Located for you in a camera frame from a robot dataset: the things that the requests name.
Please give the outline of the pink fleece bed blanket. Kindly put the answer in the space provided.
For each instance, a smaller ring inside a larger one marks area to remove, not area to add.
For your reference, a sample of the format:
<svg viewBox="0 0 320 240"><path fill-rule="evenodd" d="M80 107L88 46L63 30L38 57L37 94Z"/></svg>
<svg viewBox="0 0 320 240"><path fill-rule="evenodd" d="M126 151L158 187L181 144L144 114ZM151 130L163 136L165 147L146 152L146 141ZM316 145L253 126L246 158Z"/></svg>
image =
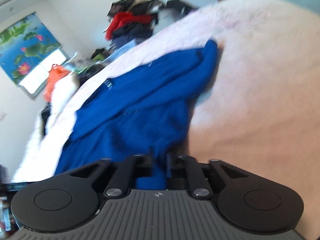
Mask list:
<svg viewBox="0 0 320 240"><path fill-rule="evenodd" d="M54 174L75 112L108 77L171 51L222 49L217 75L197 101L187 149L294 189L304 201L298 232L319 237L319 14L284 0L221 0L202 7L121 55L69 100L27 151L14 182Z"/></svg>

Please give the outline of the blue knit sweater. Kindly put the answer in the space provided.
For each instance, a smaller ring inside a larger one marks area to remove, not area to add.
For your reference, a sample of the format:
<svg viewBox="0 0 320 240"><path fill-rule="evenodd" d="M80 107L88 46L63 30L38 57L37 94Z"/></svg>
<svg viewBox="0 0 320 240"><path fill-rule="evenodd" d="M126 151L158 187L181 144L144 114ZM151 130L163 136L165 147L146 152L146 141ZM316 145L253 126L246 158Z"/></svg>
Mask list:
<svg viewBox="0 0 320 240"><path fill-rule="evenodd" d="M56 174L103 158L150 155L151 174L138 178L136 187L165 189L167 153L185 140L190 106L207 87L217 59L217 43L209 40L106 79L76 111Z"/></svg>

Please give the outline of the pile of dark and red clothes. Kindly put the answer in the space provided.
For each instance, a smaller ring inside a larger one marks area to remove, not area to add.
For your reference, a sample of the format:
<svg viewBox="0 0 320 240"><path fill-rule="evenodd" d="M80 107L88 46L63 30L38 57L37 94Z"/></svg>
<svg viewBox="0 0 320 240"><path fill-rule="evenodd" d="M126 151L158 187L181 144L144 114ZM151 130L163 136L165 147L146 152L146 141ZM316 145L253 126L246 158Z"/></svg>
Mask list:
<svg viewBox="0 0 320 240"><path fill-rule="evenodd" d="M196 9L183 0L119 0L111 4L106 15L109 25L104 30L105 40L117 48L135 39L146 40L163 18L175 22Z"/></svg>

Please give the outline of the lotus flower roller blind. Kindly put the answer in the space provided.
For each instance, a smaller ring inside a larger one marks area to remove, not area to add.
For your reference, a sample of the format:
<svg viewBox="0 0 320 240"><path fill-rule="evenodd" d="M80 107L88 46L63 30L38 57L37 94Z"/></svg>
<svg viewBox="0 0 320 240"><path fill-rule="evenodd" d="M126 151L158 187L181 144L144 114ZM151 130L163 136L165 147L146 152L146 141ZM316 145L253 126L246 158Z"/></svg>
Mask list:
<svg viewBox="0 0 320 240"><path fill-rule="evenodd" d="M61 43L32 13L1 32L1 68L18 85Z"/></svg>

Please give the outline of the window with grey frame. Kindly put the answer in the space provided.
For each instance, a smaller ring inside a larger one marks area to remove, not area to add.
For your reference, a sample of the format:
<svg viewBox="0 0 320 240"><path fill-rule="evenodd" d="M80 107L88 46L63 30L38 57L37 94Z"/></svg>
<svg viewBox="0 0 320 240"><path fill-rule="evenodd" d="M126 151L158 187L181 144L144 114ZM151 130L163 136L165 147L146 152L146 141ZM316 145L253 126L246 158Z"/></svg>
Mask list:
<svg viewBox="0 0 320 240"><path fill-rule="evenodd" d="M44 89L52 65L63 64L67 60L68 57L62 49L59 48L53 51L22 79L19 86L29 98L34 100Z"/></svg>

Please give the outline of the white quilt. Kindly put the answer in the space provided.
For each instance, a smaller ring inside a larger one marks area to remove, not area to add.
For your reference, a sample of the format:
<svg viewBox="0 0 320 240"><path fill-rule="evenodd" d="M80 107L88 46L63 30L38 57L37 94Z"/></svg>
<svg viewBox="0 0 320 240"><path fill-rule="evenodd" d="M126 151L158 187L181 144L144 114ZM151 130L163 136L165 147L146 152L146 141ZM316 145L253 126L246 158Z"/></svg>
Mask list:
<svg viewBox="0 0 320 240"><path fill-rule="evenodd" d="M54 85L51 102L40 110L36 120L35 130L39 133L40 140L56 123L67 103L80 87L80 82L76 72L71 72Z"/></svg>

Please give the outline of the orange plastic bag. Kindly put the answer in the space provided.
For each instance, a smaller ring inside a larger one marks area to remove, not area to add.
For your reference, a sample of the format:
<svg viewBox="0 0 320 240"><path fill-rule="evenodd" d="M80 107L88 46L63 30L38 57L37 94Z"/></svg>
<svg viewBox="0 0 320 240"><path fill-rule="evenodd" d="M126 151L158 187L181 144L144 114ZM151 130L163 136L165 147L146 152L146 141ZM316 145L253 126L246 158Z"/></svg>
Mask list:
<svg viewBox="0 0 320 240"><path fill-rule="evenodd" d="M50 71L48 72L47 84L44 89L44 99L47 102L51 102L52 92L54 90L54 86L60 79L67 76L70 71L65 69L63 66L58 64L53 64Z"/></svg>

